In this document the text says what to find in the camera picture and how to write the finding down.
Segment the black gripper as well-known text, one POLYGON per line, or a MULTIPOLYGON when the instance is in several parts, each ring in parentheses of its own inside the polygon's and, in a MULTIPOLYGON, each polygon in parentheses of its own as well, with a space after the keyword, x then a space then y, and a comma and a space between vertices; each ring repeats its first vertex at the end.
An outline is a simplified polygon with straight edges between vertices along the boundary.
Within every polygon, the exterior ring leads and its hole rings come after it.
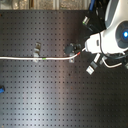
POLYGON ((71 53, 78 53, 82 50, 82 46, 79 43, 70 43, 69 45, 67 45, 64 49, 64 53, 66 55, 70 55, 71 53))

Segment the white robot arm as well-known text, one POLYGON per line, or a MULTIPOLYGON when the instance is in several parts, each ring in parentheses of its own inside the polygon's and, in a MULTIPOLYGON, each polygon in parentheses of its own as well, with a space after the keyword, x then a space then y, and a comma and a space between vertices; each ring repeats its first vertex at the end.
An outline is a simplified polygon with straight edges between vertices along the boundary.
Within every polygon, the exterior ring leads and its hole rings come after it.
POLYGON ((128 0, 110 0, 105 14, 105 30, 85 41, 86 52, 123 54, 128 50, 128 0))

